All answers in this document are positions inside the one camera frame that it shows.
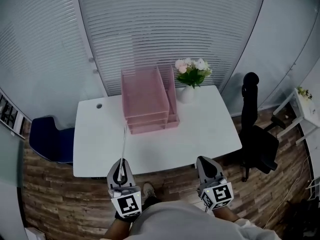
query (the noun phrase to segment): green leaves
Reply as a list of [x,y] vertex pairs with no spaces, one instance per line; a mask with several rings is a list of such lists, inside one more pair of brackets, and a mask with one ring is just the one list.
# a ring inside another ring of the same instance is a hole
[[309,90],[305,90],[301,86],[298,86],[296,89],[298,90],[298,94],[300,94],[301,96],[303,96],[305,98],[312,100],[312,94],[309,93]]
[[179,73],[176,79],[183,84],[195,88],[196,85],[200,86],[200,84],[205,80],[207,76],[210,76],[210,74],[210,70],[193,69],[183,74]]

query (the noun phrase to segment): white shirt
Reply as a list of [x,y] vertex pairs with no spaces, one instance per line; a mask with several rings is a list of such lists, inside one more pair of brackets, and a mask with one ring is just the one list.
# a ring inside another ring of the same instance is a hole
[[194,205],[160,202],[133,223],[127,240],[280,240],[273,230],[241,218],[230,222],[211,216]]

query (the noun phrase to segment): bouquet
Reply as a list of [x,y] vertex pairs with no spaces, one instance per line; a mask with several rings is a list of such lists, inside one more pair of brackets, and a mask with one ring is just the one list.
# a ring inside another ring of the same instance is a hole
[[188,86],[200,86],[206,77],[211,75],[209,64],[202,58],[197,61],[190,58],[178,59],[175,62],[175,68],[178,70],[176,79]]

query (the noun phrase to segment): shoe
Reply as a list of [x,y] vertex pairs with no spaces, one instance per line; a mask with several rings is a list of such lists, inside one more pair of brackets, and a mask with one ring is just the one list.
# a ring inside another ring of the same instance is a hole
[[144,193],[144,196],[146,198],[156,197],[155,189],[149,182],[144,183],[144,185],[143,185],[143,193]]

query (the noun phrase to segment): cable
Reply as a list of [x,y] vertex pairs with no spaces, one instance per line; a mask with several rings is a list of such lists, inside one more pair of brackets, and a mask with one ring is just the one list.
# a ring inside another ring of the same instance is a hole
[[271,217],[268,219],[268,221],[266,222],[265,226],[263,227],[263,229],[266,228],[266,226],[268,225],[269,221],[271,220],[271,218],[275,215],[276,211],[279,209],[279,207],[284,203],[284,201],[286,200],[286,198],[288,197],[288,195],[290,194],[291,189],[293,188],[293,186],[296,184],[296,182],[301,178],[301,175],[304,171],[304,167],[305,167],[305,161],[307,161],[307,159],[310,157],[310,155],[307,156],[307,158],[303,161],[302,163],[302,170],[300,173],[300,176],[298,178],[296,178],[296,180],[294,181],[294,183],[292,184],[292,186],[289,189],[289,192],[286,194],[285,198],[282,200],[282,202],[279,204],[279,206],[275,209],[275,211],[272,213]]

